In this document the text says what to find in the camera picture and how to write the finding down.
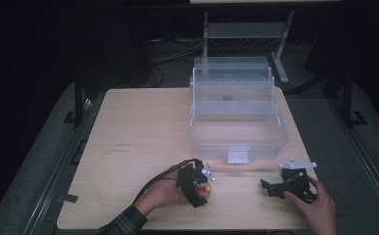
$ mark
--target wrist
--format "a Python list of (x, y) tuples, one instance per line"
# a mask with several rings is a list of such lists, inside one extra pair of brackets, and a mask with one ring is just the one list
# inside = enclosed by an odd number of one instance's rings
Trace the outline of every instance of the wrist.
[(336, 226), (325, 227), (322, 231), (314, 231), (317, 235), (338, 235)]
[(136, 207), (145, 216), (149, 215), (149, 213), (156, 208), (155, 204), (153, 203), (153, 200), (150, 200), (150, 198), (145, 197), (145, 195), (140, 197), (133, 204), (133, 206)]

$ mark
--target metal bracket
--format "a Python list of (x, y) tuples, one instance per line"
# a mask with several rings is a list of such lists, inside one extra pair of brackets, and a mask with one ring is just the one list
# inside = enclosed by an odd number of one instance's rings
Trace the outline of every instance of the metal bracket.
[(311, 163), (299, 159), (295, 159), (294, 157), (290, 158), (290, 161), (287, 161), (283, 164), (280, 164), (280, 167), (282, 168), (288, 168), (288, 169), (299, 169), (299, 168), (311, 168), (311, 167), (317, 167), (316, 163)]
[(248, 164), (250, 153), (248, 147), (230, 147), (227, 155), (229, 164)]
[(211, 163), (207, 163), (207, 165), (204, 166), (202, 169), (202, 174), (206, 176), (210, 181), (215, 181), (215, 178), (213, 177), (213, 171), (211, 169)]

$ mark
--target wooden table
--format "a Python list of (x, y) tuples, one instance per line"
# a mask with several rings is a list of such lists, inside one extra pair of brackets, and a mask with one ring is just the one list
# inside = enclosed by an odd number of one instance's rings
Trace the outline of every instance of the wooden table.
[[(275, 160), (237, 165), (212, 161), (216, 181), (206, 205), (157, 209), (143, 229), (308, 229), (292, 204), (268, 197), (260, 184), (260, 179), (280, 183), (278, 164), (291, 156), (308, 161), (279, 88), (276, 100), (289, 142)], [(64, 203), (58, 227), (95, 229), (109, 223), (132, 203), (148, 180), (191, 159), (187, 138), (190, 106), (189, 88), (108, 91), (69, 190), (77, 201)], [(312, 169), (308, 174), (315, 176)]]

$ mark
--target person's right hand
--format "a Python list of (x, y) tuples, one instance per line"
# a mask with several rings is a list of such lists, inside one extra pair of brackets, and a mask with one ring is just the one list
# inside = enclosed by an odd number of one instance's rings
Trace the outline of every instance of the person's right hand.
[(336, 204), (326, 192), (324, 185), (308, 176), (310, 183), (317, 189), (317, 199), (307, 204), (289, 191), (284, 196), (303, 213), (311, 230), (317, 235), (336, 235)]

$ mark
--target hand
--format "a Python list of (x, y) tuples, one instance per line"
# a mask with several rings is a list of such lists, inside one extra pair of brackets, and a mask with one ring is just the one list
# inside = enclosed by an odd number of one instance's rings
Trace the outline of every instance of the hand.
[(165, 207), (173, 203), (187, 202), (183, 192), (176, 188), (177, 170), (165, 176), (164, 179), (156, 181), (146, 192), (134, 203), (141, 213), (147, 216), (156, 208)]
[(311, 204), (300, 200), (291, 192), (285, 191), (288, 198), (305, 215), (311, 230), (317, 235), (336, 235), (336, 204), (329, 196), (324, 185), (308, 176), (310, 183), (317, 189), (317, 199)]

